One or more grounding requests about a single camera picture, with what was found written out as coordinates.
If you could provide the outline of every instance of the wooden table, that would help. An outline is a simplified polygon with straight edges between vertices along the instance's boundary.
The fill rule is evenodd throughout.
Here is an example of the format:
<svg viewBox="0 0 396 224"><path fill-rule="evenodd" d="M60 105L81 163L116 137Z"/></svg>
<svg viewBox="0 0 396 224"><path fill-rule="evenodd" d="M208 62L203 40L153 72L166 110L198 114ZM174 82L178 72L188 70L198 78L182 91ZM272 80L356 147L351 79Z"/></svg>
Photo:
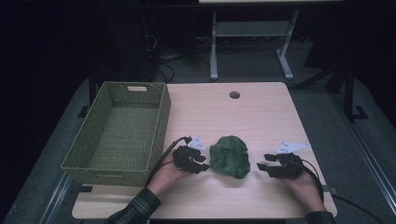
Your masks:
<svg viewBox="0 0 396 224"><path fill-rule="evenodd" d="M182 136L200 135L207 147L222 136L240 137L248 148L250 173L244 179L209 169L181 180L161 196L162 206L151 218L294 218L304 217L301 205L279 181L258 169L263 154L274 154L283 141L309 142L293 101L283 83L208 83L168 85L172 106L164 149ZM233 99L230 92L240 98ZM317 167L312 148L296 153ZM78 195L75 218L106 218L121 210L140 188L93 186ZM329 192L325 206L336 214Z"/></svg>

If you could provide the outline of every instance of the metal bar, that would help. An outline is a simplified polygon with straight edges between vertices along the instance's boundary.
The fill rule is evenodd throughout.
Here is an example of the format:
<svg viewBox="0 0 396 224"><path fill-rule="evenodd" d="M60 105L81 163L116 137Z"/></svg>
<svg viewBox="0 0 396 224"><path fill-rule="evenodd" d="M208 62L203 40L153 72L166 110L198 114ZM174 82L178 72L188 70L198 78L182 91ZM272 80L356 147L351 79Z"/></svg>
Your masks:
<svg viewBox="0 0 396 224"><path fill-rule="evenodd" d="M212 52L210 52L210 79L218 80L218 60L216 58L216 35L217 35L217 19L216 11L213 11L212 21Z"/></svg>
<svg viewBox="0 0 396 224"><path fill-rule="evenodd" d="M289 90L302 90L305 87L308 87L309 85L315 83L316 81L318 81L318 80L320 80L320 79L322 79L322 78L324 78L324 77L326 77L326 76L328 76L330 74L333 74L334 71L336 69L338 69L340 66L341 66L341 64L337 63L337 64L333 65L332 67L317 73L316 75L312 76L311 78L307 79L306 81L303 81L303 82L301 82L301 83L299 83L299 84L297 84L295 86L289 87Z"/></svg>
<svg viewBox="0 0 396 224"><path fill-rule="evenodd" d="M216 36L284 36L289 21L219 21Z"/></svg>
<svg viewBox="0 0 396 224"><path fill-rule="evenodd" d="M388 180L388 177L385 175L384 171L382 170L381 166L376 161L375 156L372 153L370 147L364 141L364 138L361 136L361 133L356 127L355 123L349 121L349 118L344 113L343 103L339 98L334 95L331 95L331 99L336 105L338 112L342 115L343 122L348 127L350 133L355 138L356 143L358 144L359 148L361 149L361 155L363 156L366 165L368 166L370 173L372 174L373 178L375 179L376 184L381 189L382 193L384 194L385 199L387 200L390 209L393 211L393 214L396 216L396 190Z"/></svg>
<svg viewBox="0 0 396 224"><path fill-rule="evenodd" d="M293 34L294 25L297 21L298 12L299 12L299 10L293 11L291 18L290 18L288 28L285 33L285 43L283 44L283 47L281 49L276 50L277 58L279 59L280 65L282 66L283 73L285 74L285 78L287 80L292 80L293 74L290 70L290 67L289 67L288 61L286 60L285 55L286 55L286 50L288 49L288 46L289 46L291 35Z"/></svg>
<svg viewBox="0 0 396 224"><path fill-rule="evenodd" d="M58 185L52 192L46 211L44 212L39 222L40 224L50 224L53 222L59 212L62 202L64 201L64 197L70 187L71 182L72 178L69 175L63 173L61 179L58 182Z"/></svg>

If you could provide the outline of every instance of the wicker basket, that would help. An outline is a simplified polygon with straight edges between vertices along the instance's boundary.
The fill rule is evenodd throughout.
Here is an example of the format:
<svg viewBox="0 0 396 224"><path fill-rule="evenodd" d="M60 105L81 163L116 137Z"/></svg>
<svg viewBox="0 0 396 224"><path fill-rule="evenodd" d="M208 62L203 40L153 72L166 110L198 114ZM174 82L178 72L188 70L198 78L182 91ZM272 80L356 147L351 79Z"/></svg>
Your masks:
<svg viewBox="0 0 396 224"><path fill-rule="evenodd" d="M143 187L163 154L166 84L105 82L61 169L83 184Z"/></svg>

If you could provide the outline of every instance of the sleeve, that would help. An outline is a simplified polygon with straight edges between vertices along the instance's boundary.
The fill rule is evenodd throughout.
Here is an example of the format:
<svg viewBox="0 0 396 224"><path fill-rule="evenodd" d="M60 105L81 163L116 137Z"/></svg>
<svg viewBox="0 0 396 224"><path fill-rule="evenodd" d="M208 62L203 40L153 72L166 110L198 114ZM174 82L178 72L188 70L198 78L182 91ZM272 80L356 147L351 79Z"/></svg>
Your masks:
<svg viewBox="0 0 396 224"><path fill-rule="evenodd" d="M330 212L313 212L305 217L309 224L335 224L334 217Z"/></svg>
<svg viewBox="0 0 396 224"><path fill-rule="evenodd" d="M144 188L124 209L106 219L105 224L146 224L160 205L161 202L157 196L149 189Z"/></svg>

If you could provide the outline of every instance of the black cable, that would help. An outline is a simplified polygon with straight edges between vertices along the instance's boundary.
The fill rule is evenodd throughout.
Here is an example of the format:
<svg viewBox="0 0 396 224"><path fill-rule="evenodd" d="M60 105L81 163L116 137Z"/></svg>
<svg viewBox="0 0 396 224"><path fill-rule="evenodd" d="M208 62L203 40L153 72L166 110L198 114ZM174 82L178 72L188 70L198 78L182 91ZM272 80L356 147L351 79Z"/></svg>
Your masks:
<svg viewBox="0 0 396 224"><path fill-rule="evenodd" d="M186 58L186 56L183 56L183 55L177 55L177 56L175 56L175 57L173 57L173 58L169 58L169 59L162 59L161 60L161 63L170 63L170 62L172 62L172 61L176 61L176 60L179 60L179 59L182 59L182 58Z"/></svg>
<svg viewBox="0 0 396 224"><path fill-rule="evenodd" d="M202 61L202 62L204 62L207 66L210 67L210 63L207 62L205 59L203 59L203 58L201 58L201 57L199 57L199 56L195 56L195 58L198 59L198 60L200 60L200 61Z"/></svg>
<svg viewBox="0 0 396 224"><path fill-rule="evenodd" d="M306 171L309 175L312 176L312 178L313 178L314 181L315 181L315 184L317 185L317 188L318 188L318 191L319 191L320 199L324 202L323 186L322 186L321 183L320 183L319 176L318 176L318 175L315 175L314 172L312 172L308 167L304 166L303 164L300 164L300 163L295 162L295 161L290 161L290 160L285 160L285 161L290 162L290 163L293 163L293 164L296 165L296 166L299 166L299 167L302 168L304 171Z"/></svg>
<svg viewBox="0 0 396 224"><path fill-rule="evenodd" d="M315 173L317 174L318 179L320 179L317 169L315 168L315 166L311 162L306 161L306 160L301 160L301 161L304 161L304 162L308 163L309 165L311 165L312 169L314 169Z"/></svg>
<svg viewBox="0 0 396 224"><path fill-rule="evenodd" d="M191 138L190 137L181 137L179 139L177 139L175 142L172 143L172 145L165 150L165 152L163 153L163 155L160 157L160 159L157 161L157 164L155 164L154 168L152 169L151 173L148 176L148 180L146 182L146 186L149 184L149 182L151 181L152 177L154 177L155 173L157 173L157 171L161 168L161 166L163 165L163 160L165 160L165 158L168 156L168 154L172 151L172 149L177 145L178 142L180 142L181 140L184 141L190 141Z"/></svg>
<svg viewBox="0 0 396 224"><path fill-rule="evenodd" d="M228 43L229 46L224 45L224 42L227 42L227 41L229 42ZM238 40L235 40L234 38L231 40L224 40L222 42L219 42L219 48L221 48L222 47L221 44L223 44L223 46L226 47L226 49L219 49L218 54L235 54L235 53L241 52L245 49L248 49L248 46L249 46L248 42L249 42L248 40L245 40L245 41L239 40L238 41Z"/></svg>
<svg viewBox="0 0 396 224"><path fill-rule="evenodd" d="M168 64L164 64L164 63L159 63L158 65L165 66L165 67L169 68L169 69L172 71L172 76L168 78L168 77L165 75L165 73L163 72L163 70L158 69L158 71L159 71L159 72L161 73L161 75L163 76L163 81L164 81L165 83L168 83L168 82L172 81L173 78L175 77L175 69L174 69L172 66L170 66L170 65L168 65Z"/></svg>
<svg viewBox="0 0 396 224"><path fill-rule="evenodd" d="M162 165L160 166L160 168L161 168L161 167L163 167L163 166L165 166L166 164L169 164L169 163L171 163L171 162L174 162L174 161L169 161L169 162L166 162L166 163L162 164Z"/></svg>
<svg viewBox="0 0 396 224"><path fill-rule="evenodd" d="M357 204L355 204L355 203L353 203L353 202L351 202L351 201L349 201L349 200L347 200L347 199L338 197L338 196L336 196L336 195L333 195L333 194L332 194L332 196L333 196L334 198L338 199L338 200L343 201L344 203L349 203L350 205L352 205L352 206L354 206L354 207L360 209L361 211L363 211L364 213L366 213L367 215L369 215L370 217L372 217L373 219L375 219L375 221L377 221L378 223L380 223L380 224L385 224L385 222L383 222L381 219L379 219L379 218L376 217L373 213L367 211L367 210L364 209L363 207L361 207L361 206L359 206L359 205L357 205Z"/></svg>
<svg viewBox="0 0 396 224"><path fill-rule="evenodd" d="M315 170L315 172L317 173L317 174L315 175L310 169L308 169L308 168L307 168L306 166L304 166L304 165L302 166L301 164L299 164L299 163L297 163L297 162L294 162L294 161L288 161L288 162L300 166L301 168L303 168L303 170L305 170L309 175L311 175L311 176L314 178L314 180L315 180L315 182L316 182L316 184L317 184L317 186L318 186L320 198L321 198L321 200L324 202L324 198L323 198L323 186L321 185L321 183L320 183L320 181L319 181L319 176L318 176L318 171L317 171L317 169L315 169L315 167L314 167L310 162L305 161L305 162L309 163L309 164L312 166L312 168ZM364 209L363 207L361 207L361 206L359 206L359 205L357 205L357 204L355 204L355 203L353 203L353 202L351 202L351 201L349 201L349 200L347 200L347 199L341 198L341 197L336 196L336 195L333 195L333 194L331 194L331 195L332 195L334 198L338 199L338 200L341 200L341 201L343 201L343 202L345 202L345 203L349 203L350 205L355 206L356 208L360 209L362 212L366 213L367 215L369 215L370 217L372 217L373 219L375 219L378 223L380 223L380 224L385 224L385 222L383 222L381 219L379 219L379 218L376 217L373 213L367 211L367 210Z"/></svg>

